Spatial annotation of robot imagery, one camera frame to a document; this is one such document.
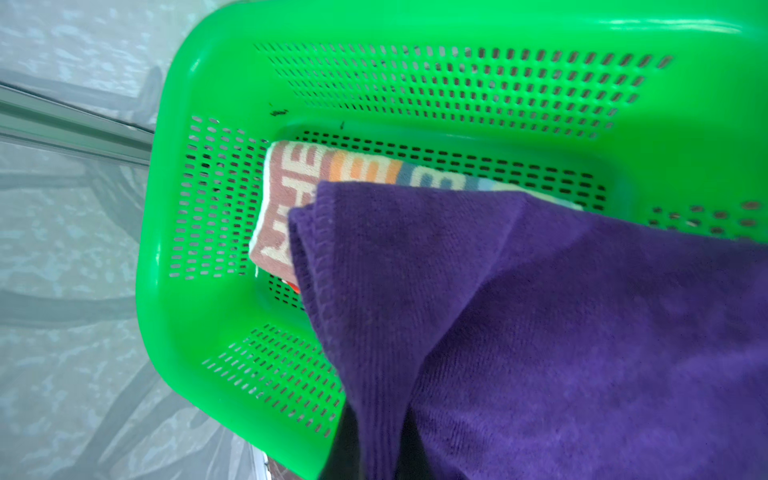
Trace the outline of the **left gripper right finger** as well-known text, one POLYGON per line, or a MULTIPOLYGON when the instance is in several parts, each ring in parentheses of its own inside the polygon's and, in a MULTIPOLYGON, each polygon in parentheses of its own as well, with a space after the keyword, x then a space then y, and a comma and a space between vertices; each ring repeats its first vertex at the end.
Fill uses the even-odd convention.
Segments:
POLYGON ((405 416, 395 479, 432 479, 428 458, 412 413, 407 413, 405 416))

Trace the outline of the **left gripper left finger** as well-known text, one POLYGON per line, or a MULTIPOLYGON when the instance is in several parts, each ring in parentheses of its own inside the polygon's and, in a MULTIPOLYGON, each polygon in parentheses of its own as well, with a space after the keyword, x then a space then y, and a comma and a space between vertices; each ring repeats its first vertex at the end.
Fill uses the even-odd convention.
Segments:
POLYGON ((345 403, 319 480, 362 480, 363 464, 355 412, 345 403))

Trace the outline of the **purple towel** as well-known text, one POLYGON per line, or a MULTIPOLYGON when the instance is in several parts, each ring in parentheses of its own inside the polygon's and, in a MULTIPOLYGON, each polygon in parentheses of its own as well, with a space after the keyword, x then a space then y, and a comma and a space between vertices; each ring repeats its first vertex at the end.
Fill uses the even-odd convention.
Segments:
POLYGON ((289 215, 363 479, 763 479, 767 249, 521 192, 323 183, 289 215))

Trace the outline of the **rabbit print towel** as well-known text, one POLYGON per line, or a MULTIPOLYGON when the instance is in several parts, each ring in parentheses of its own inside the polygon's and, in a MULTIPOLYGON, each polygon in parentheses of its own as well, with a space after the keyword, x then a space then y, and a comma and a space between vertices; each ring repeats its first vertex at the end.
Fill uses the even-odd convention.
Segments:
POLYGON ((249 258, 299 293, 290 253, 288 216, 314 201, 321 182, 367 182, 467 191, 519 191, 512 184, 298 141, 271 144, 264 162, 262 202, 249 258))

